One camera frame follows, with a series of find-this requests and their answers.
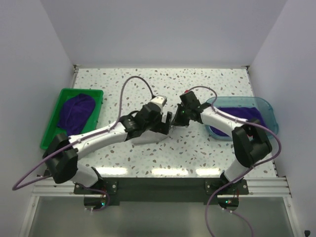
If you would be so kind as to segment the grey white towel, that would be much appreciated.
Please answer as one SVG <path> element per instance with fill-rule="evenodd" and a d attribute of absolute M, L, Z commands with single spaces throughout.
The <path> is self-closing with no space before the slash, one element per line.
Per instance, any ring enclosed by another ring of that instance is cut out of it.
<path fill-rule="evenodd" d="M 143 145 L 160 142 L 169 137 L 174 131 L 174 126 L 157 125 L 145 131 L 140 137 L 131 139 L 133 145 Z"/>

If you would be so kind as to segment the purple towel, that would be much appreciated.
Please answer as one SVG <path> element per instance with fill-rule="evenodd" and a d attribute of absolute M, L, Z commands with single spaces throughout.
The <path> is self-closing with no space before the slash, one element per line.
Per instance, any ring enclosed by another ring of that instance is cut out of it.
<path fill-rule="evenodd" d="M 246 119 L 246 120 L 258 119 L 262 126 L 267 127 L 261 113 L 255 107 L 218 107 L 218 109 L 220 109 L 221 111 L 227 114 L 230 114 L 232 116 L 239 117 L 242 119 Z M 213 138 L 216 138 L 218 140 L 221 140 L 221 139 L 230 140 L 229 135 L 218 130 L 215 127 L 207 126 L 207 129 L 209 130 Z"/>
<path fill-rule="evenodd" d="M 57 126 L 65 130 L 68 136 L 80 134 L 95 105 L 95 100 L 83 93 L 67 100 L 60 110 Z"/>

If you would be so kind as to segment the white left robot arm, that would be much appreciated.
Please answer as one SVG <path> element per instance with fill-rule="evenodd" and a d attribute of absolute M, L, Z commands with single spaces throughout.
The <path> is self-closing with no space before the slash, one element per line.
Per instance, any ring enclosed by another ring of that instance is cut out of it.
<path fill-rule="evenodd" d="M 100 129 L 66 136 L 56 135 L 43 155 L 43 160 L 56 184 L 76 181 L 92 194 L 102 190 L 103 182 L 95 168 L 82 167 L 78 161 L 103 147 L 143 137 L 147 131 L 167 135 L 171 129 L 172 112 L 165 115 L 162 109 L 150 102 L 141 110 L 122 116 L 118 121 Z"/>

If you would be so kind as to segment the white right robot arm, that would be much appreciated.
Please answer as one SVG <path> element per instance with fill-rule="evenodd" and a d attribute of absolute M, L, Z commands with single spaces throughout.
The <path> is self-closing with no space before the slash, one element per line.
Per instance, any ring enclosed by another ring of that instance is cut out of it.
<path fill-rule="evenodd" d="M 244 173 L 272 151 L 264 127 L 258 119 L 238 118 L 208 102 L 202 104 L 192 91 L 182 94 L 180 100 L 172 121 L 174 126 L 188 126 L 190 121 L 196 121 L 232 138 L 236 158 L 220 176 L 222 192 L 231 194 L 237 189 L 237 182 Z"/>

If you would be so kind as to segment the teal transparent plastic tray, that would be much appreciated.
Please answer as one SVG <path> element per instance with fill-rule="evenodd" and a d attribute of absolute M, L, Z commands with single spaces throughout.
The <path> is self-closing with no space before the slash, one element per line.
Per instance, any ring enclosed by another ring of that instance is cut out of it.
<path fill-rule="evenodd" d="M 242 96 L 223 96 L 215 99 L 211 97 L 207 100 L 207 103 L 214 103 L 216 108 L 218 107 L 255 107 L 261 113 L 266 128 L 271 130 L 274 134 L 278 134 L 279 127 L 276 121 L 274 110 L 270 103 L 260 97 L 242 97 Z"/>

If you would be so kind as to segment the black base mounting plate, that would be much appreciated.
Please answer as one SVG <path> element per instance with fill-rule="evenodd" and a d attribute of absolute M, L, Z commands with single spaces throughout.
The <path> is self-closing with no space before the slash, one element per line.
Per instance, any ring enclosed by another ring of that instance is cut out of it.
<path fill-rule="evenodd" d="M 220 178 L 103 178 L 101 190 L 110 196 L 110 205 L 121 202 L 203 202 L 222 186 Z M 75 184 L 75 195 L 84 195 L 85 206 L 100 205 L 106 195 L 90 191 Z M 237 198 L 248 195 L 247 181 L 242 179 L 219 191 L 210 204 L 217 204 L 217 196 Z"/>

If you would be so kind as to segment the green plastic bin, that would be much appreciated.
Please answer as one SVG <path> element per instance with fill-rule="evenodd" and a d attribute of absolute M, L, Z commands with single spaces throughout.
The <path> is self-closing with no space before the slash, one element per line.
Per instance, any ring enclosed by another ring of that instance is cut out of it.
<path fill-rule="evenodd" d="M 90 118 L 88 119 L 85 127 L 83 128 L 83 130 L 80 134 L 91 132 L 91 131 L 96 129 L 97 121 L 98 121 L 100 110 L 101 110 L 101 106 L 103 103 L 104 92 L 102 90 L 95 90 L 95 89 L 63 88 L 59 94 L 58 99 L 57 99 L 55 108 L 52 112 L 52 115 L 51 115 L 50 121 L 48 123 L 48 126 L 46 128 L 46 131 L 44 132 L 44 135 L 43 135 L 43 138 L 42 138 L 42 141 L 40 144 L 41 149 L 47 150 L 50 143 L 53 141 L 54 137 L 58 134 L 63 133 L 64 135 L 66 135 L 67 138 L 69 137 L 66 134 L 65 130 L 63 130 L 57 126 L 57 123 L 59 121 L 59 113 L 60 113 L 60 110 L 61 110 L 63 104 L 67 100 L 79 95 L 80 93 L 87 94 L 87 95 L 91 96 L 96 102 L 95 109 L 92 112 Z"/>

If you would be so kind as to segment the aluminium frame rail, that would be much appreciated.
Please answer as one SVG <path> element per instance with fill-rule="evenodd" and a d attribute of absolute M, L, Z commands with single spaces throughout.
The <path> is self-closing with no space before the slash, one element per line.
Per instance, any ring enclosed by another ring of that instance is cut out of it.
<path fill-rule="evenodd" d="M 217 190 L 211 182 L 218 183 L 219 178 L 105 178 L 105 191 L 110 195 L 118 195 L 124 191 L 132 194 L 202 193 L 211 195 Z M 100 192 L 90 191 L 71 181 L 56 184 L 52 178 L 37 182 L 32 195 L 39 197 L 62 196 L 97 196 Z M 246 197 L 290 197 L 291 191 L 286 178 L 244 178 L 238 184 L 230 185 L 217 193 L 218 196 Z"/>

